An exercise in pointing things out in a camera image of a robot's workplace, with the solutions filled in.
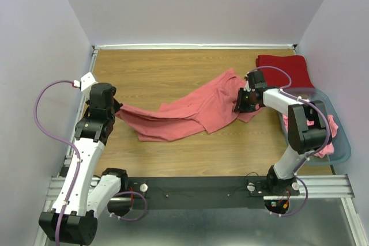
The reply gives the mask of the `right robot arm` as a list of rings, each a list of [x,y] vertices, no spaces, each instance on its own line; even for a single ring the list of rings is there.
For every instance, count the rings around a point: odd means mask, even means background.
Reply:
[[[325,105],[320,100],[294,96],[284,87],[268,86],[261,70],[248,72],[245,80],[238,91],[235,112],[252,113],[269,107],[288,118],[287,149],[261,185],[268,195],[281,195],[296,181],[297,172],[308,159],[332,141]]]

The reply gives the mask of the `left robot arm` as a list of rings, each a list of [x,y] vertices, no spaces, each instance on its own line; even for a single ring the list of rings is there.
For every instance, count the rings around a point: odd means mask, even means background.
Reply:
[[[115,114],[122,106],[109,83],[73,81],[87,99],[87,109],[74,128],[74,141],[66,141],[72,159],[62,189],[50,211],[42,212],[39,225],[56,245],[90,245],[97,220],[110,199],[124,196],[128,175],[123,169],[106,169],[97,186],[91,182],[97,162],[114,129]]]

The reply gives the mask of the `salmon pink t-shirt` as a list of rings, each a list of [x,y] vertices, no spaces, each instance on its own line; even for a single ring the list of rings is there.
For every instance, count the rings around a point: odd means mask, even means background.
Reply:
[[[116,117],[134,129],[141,142],[172,142],[203,131],[211,134],[236,119],[247,123],[260,113],[234,112],[238,90],[245,84],[229,69],[187,96],[163,103],[158,111],[126,104]]]

